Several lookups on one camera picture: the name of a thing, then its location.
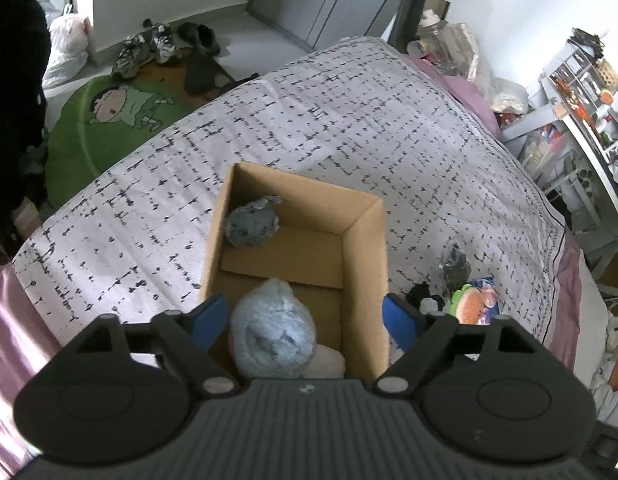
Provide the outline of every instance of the white and black patterned fabric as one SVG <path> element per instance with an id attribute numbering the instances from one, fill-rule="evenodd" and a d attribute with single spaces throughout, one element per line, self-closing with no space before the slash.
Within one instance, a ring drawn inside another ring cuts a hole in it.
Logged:
<path id="1" fill-rule="evenodd" d="M 455 238 L 505 312 L 549 333 L 561 216 L 445 90 L 381 40 L 349 38 L 161 132 L 23 245 L 17 275 L 61 343 L 105 312 L 141 322 L 197 304 L 214 200 L 240 160 L 382 197 L 391 291 L 441 292 Z"/>

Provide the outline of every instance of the cartoon child on rug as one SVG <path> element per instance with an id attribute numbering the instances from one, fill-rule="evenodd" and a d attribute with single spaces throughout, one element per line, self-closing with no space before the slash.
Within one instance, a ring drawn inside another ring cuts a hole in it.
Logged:
<path id="1" fill-rule="evenodd" d="M 173 105 L 173 100 L 152 92 L 141 92 L 129 85 L 112 86 L 98 92 L 89 106 L 94 118 L 89 123 L 115 123 L 123 121 L 132 128 L 145 128 L 154 132 L 163 123 L 154 119 L 160 105 Z"/>

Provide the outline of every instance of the large clear plastic bottle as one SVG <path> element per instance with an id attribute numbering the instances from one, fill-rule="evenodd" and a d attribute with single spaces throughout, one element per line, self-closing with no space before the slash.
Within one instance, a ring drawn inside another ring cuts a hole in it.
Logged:
<path id="1" fill-rule="evenodd" d="M 420 47 L 436 68 L 445 75 L 455 75 L 454 61 L 449 54 L 446 37 L 451 34 L 445 32 L 449 24 L 431 9 L 422 13 L 420 18 Z"/>

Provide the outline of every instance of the gray sneaker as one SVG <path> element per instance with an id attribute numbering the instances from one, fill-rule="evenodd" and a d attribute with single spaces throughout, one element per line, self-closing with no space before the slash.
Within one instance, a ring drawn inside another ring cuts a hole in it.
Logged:
<path id="1" fill-rule="evenodd" d="M 129 36 L 122 44 L 122 51 L 113 64 L 112 76 L 122 79 L 131 79 L 138 74 L 138 70 L 154 58 L 142 34 Z"/>
<path id="2" fill-rule="evenodd" d="M 144 34 L 145 38 L 148 36 L 151 50 L 155 55 L 155 62 L 163 65 L 173 64 L 180 60 L 182 57 L 180 48 L 173 42 L 173 34 L 169 25 L 154 24 L 150 19 L 146 19 L 143 26 L 149 28 Z"/>

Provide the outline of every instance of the cardboard box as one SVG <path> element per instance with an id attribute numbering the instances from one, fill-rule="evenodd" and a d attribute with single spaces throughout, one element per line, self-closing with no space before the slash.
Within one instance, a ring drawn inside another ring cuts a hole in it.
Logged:
<path id="1" fill-rule="evenodd" d="M 274 206 L 280 229 L 261 248 L 232 247 L 225 216 L 267 194 L 282 198 Z M 263 281 L 285 280 L 311 311 L 318 343 L 343 353 L 348 377 L 372 381 L 389 359 L 387 273 L 385 207 L 377 196 L 249 162 L 228 171 L 207 241 L 201 300 L 224 294 L 231 309 Z M 210 355 L 237 373 L 226 336 Z"/>

